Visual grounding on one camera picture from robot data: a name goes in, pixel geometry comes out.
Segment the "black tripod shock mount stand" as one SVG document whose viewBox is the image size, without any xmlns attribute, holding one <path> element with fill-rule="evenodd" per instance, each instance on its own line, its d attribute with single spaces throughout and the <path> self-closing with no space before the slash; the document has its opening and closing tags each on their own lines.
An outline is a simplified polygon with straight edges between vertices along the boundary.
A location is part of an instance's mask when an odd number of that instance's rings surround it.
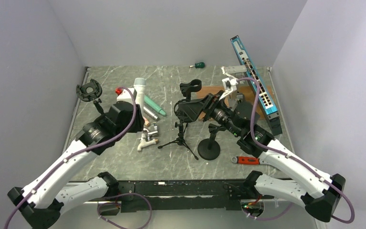
<svg viewBox="0 0 366 229">
<path fill-rule="evenodd" d="M 188 127 L 188 123 L 182 123 L 182 122 L 175 122 L 175 127 L 178 128 L 178 135 L 177 138 L 173 141 L 170 141 L 164 145 L 160 145 L 157 148 L 162 149 L 165 146 L 171 145 L 171 144 L 177 144 L 178 146 L 184 146 L 189 150 L 189 152 L 194 156 L 196 160 L 199 160 L 199 157 L 194 154 L 192 149 L 188 146 L 186 143 L 186 140 L 184 139 L 184 134 L 186 131 L 186 128 Z"/>
</svg>

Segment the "black shock mount desk stand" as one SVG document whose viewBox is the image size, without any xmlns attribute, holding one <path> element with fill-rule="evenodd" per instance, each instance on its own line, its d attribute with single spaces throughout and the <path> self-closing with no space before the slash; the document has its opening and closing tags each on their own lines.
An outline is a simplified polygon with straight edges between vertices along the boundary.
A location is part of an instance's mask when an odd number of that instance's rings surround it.
<svg viewBox="0 0 366 229">
<path fill-rule="evenodd" d="M 77 97 L 84 102 L 93 102 L 96 110 L 102 115 L 104 109 L 101 106 L 100 96 L 102 95 L 102 86 L 98 81 L 90 79 L 89 82 L 83 85 L 76 86 Z"/>
</svg>

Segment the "white microphone silver grille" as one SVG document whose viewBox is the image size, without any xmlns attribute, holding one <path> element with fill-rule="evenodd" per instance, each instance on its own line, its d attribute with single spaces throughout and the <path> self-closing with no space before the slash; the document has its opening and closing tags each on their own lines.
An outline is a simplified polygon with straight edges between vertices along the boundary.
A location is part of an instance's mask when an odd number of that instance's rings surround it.
<svg viewBox="0 0 366 229">
<path fill-rule="evenodd" d="M 138 104 L 139 107 L 140 107 L 140 110 L 143 111 L 146 79 L 144 79 L 144 78 L 135 78 L 133 87 L 136 91 L 135 103 Z"/>
</svg>

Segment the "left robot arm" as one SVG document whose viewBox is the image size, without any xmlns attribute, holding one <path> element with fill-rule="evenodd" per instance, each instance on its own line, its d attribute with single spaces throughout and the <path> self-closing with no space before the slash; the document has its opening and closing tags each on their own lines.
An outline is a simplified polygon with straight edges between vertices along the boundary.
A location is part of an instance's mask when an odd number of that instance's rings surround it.
<svg viewBox="0 0 366 229">
<path fill-rule="evenodd" d="M 24 187 L 13 187 L 8 197 L 15 209 L 4 228 L 17 212 L 33 229 L 48 229 L 67 211 L 96 198 L 114 199 L 120 192 L 119 181 L 109 172 L 65 188 L 85 165 L 115 145 L 127 133 L 143 130 L 144 119 L 139 105 L 116 102 L 109 111 L 87 123 L 65 152 L 39 177 Z"/>
</svg>

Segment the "mint green microphone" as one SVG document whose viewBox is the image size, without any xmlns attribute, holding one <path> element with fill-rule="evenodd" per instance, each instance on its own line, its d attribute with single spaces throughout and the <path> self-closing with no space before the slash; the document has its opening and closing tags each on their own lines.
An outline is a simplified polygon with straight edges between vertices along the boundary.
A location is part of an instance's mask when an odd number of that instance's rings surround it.
<svg viewBox="0 0 366 229">
<path fill-rule="evenodd" d="M 149 96 L 144 96 L 144 102 L 150 106 L 155 112 L 162 116 L 167 116 L 166 112 L 155 102 L 153 101 Z"/>
</svg>

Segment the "green handled screwdriver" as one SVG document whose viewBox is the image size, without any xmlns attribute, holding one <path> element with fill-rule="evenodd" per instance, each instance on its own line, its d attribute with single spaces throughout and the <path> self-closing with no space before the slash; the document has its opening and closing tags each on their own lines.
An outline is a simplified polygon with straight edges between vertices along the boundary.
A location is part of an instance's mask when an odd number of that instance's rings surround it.
<svg viewBox="0 0 366 229">
<path fill-rule="evenodd" d="M 205 67 L 205 63 L 204 62 L 198 62 L 195 63 L 194 65 L 190 65 L 190 68 L 195 68 L 195 69 L 202 69 Z"/>
</svg>

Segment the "black round base clip stand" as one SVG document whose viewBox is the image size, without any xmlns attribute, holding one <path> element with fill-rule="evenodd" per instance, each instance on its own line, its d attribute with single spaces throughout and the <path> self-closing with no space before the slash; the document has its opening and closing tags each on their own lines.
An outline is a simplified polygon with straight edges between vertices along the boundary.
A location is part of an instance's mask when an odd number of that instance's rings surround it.
<svg viewBox="0 0 366 229">
<path fill-rule="evenodd" d="M 191 93 L 195 93 L 201 90 L 202 81 L 199 79 L 194 79 L 189 83 L 180 83 L 179 88 L 185 100 L 190 101 Z"/>
</svg>

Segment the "metal bracket on post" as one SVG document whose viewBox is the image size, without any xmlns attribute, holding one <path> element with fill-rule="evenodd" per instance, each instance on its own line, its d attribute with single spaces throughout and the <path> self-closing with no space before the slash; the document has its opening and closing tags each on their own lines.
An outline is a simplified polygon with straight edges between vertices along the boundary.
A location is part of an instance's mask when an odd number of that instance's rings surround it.
<svg viewBox="0 0 366 229">
<path fill-rule="evenodd" d="M 240 79 L 240 78 L 244 78 L 247 76 L 246 68 L 244 66 L 223 66 L 223 67 L 221 67 L 221 70 L 224 75 L 224 78 L 234 77 L 234 78 Z"/>
</svg>

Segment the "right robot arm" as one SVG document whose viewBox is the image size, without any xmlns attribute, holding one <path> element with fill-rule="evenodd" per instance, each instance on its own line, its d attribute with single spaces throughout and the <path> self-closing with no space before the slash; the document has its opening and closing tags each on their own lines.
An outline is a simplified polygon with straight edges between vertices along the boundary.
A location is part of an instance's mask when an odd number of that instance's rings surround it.
<svg viewBox="0 0 366 229">
<path fill-rule="evenodd" d="M 204 114 L 204 121 L 211 118 L 238 137 L 237 144 L 245 153 L 272 165 L 292 179 L 289 182 L 253 171 L 243 184 L 244 193 L 249 198 L 258 195 L 279 197 L 303 207 L 319 221 L 335 219 L 334 211 L 343 196 L 346 179 L 340 174 L 323 172 L 292 153 L 254 122 L 251 103 L 243 101 L 231 109 L 221 96 L 222 92 L 219 92 L 202 99 L 182 99 L 175 105 L 175 115 L 181 122 L 191 123 Z"/>
</svg>

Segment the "peach pink microphone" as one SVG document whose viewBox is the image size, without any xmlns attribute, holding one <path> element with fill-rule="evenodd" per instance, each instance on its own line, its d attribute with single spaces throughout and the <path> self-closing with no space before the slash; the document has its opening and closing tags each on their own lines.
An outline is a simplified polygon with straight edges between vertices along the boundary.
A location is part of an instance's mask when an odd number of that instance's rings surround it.
<svg viewBox="0 0 366 229">
<path fill-rule="evenodd" d="M 148 119 L 147 118 L 145 118 L 144 117 L 144 125 L 146 126 L 146 127 L 149 127 L 150 125 L 151 125 L 151 123 L 148 121 Z"/>
</svg>

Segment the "grey condenser microphone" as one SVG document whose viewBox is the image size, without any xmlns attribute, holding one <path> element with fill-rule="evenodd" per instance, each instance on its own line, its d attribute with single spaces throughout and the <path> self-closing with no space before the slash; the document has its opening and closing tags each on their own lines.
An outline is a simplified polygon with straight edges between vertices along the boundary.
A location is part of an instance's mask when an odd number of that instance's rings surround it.
<svg viewBox="0 0 366 229">
<path fill-rule="evenodd" d="M 159 120 L 159 116 L 156 113 L 154 113 L 152 110 L 150 110 L 148 107 L 144 106 L 143 110 L 153 120 L 155 120 L 155 121 Z"/>
</svg>

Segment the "white and chrome faucet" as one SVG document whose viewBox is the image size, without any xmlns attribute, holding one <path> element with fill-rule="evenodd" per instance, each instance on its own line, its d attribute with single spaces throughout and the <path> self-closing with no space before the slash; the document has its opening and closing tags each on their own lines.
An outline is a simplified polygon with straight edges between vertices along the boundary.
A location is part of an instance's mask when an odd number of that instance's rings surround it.
<svg viewBox="0 0 366 229">
<path fill-rule="evenodd" d="M 137 151 L 141 152 L 144 148 L 156 145 L 159 143 L 159 131 L 158 131 L 158 125 L 156 123 L 153 123 L 153 130 L 149 129 L 148 127 L 143 128 L 141 132 L 140 137 L 140 143 L 137 146 Z"/>
</svg>

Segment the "wooden board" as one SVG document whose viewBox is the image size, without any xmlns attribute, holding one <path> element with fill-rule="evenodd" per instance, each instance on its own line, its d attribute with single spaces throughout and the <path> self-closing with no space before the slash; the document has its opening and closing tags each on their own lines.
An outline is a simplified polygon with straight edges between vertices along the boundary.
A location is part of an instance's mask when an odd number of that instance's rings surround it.
<svg viewBox="0 0 366 229">
<path fill-rule="evenodd" d="M 218 93 L 220 90 L 223 90 L 223 86 L 203 86 L 202 89 L 199 92 L 196 92 L 196 98 L 203 98 L 205 97 L 207 94 L 216 94 Z M 237 92 L 233 93 L 232 95 L 229 95 L 228 98 L 225 99 L 225 104 L 228 107 L 234 108 L 237 105 L 237 95 L 239 94 L 243 94 L 243 101 L 246 102 L 250 102 L 251 104 L 253 104 L 254 101 L 254 93 L 251 89 L 250 86 L 246 86 L 246 85 L 239 85 Z"/>
</svg>

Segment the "red handled adjustable wrench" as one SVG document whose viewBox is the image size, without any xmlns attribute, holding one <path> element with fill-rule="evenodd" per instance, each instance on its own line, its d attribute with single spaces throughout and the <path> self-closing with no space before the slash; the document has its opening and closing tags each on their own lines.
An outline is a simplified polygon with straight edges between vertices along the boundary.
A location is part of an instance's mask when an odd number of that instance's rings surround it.
<svg viewBox="0 0 366 229">
<path fill-rule="evenodd" d="M 231 159 L 232 163 L 242 164 L 242 165 L 260 165 L 261 162 L 258 158 L 247 157 L 247 156 L 235 156 Z"/>
</svg>

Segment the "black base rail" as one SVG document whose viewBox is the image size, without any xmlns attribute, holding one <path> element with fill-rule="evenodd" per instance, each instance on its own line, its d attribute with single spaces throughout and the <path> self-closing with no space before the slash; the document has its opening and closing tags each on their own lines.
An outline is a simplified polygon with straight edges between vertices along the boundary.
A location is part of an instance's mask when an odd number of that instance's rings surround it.
<svg viewBox="0 0 366 229">
<path fill-rule="evenodd" d="M 263 199 L 244 183 L 244 179 L 122 180 L 118 191 L 94 200 L 117 202 L 122 213 L 149 209 L 241 210 L 242 203 Z"/>
</svg>

